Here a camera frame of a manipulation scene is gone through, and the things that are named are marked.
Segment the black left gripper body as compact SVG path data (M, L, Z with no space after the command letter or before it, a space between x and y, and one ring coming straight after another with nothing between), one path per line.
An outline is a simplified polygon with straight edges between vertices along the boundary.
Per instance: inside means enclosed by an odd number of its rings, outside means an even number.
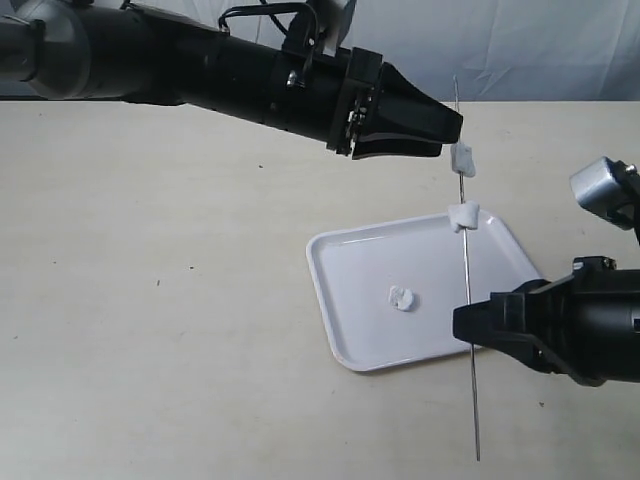
M348 156L383 56L361 48L310 59L281 52L272 70L272 126Z

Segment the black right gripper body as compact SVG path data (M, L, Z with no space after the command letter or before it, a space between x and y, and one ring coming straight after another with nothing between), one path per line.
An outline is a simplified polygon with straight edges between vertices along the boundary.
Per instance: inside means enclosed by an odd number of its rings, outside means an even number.
M563 330L577 357L578 384L639 382L639 271L610 257L573 260Z

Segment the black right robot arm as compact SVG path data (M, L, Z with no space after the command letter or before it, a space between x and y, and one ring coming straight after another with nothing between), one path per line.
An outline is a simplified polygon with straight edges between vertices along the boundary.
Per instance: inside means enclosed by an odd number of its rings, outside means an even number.
M469 241L444 217L370 227L353 266L365 342L398 363L465 342L545 374L597 387L639 379L639 274L605 256L578 257L542 279L510 230L479 215Z

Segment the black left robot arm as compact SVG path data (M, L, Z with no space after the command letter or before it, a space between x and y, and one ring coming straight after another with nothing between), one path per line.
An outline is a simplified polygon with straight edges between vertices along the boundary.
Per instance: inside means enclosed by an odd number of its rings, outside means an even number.
M57 101L190 104L323 142L353 159L436 157L462 116L382 55L346 48L351 1L261 1L213 26L124 1L16 1L1 77Z

